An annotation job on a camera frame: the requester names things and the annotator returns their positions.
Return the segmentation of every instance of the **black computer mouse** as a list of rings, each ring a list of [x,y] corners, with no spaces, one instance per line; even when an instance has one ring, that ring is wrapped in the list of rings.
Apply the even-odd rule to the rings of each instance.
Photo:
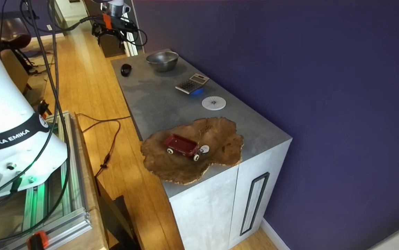
[[[130,74],[131,65],[130,64],[123,64],[121,66],[121,75],[127,77]]]

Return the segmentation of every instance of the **baseboard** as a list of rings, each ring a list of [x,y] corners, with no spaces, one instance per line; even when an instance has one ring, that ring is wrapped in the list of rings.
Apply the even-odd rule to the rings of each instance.
[[[57,33],[56,34],[56,37],[57,38],[61,38],[61,37],[63,37],[63,33]],[[41,35],[40,36],[40,39],[42,39],[42,40],[47,40],[47,39],[52,39],[53,38],[53,35]],[[35,37],[32,37],[31,38],[31,41],[32,42],[37,42],[37,37],[35,38]]]
[[[260,227],[268,235],[269,239],[271,239],[278,250],[291,250],[264,218],[261,220]]]

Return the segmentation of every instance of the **toy wagon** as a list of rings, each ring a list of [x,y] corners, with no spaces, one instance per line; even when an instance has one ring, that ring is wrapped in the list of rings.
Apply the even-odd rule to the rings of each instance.
[[[171,134],[165,141],[164,145],[167,147],[167,152],[173,154],[173,152],[180,152],[182,155],[192,157],[194,161],[198,161],[201,153],[206,153],[209,150],[208,146],[203,146],[201,149],[198,148],[198,144],[192,140],[179,136],[177,134]]]

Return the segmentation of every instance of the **blue object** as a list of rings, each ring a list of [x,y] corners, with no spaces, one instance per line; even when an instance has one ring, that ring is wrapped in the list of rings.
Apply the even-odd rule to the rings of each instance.
[[[204,91],[204,87],[202,87],[201,89],[197,89],[194,92],[190,93],[190,95],[199,95]]]

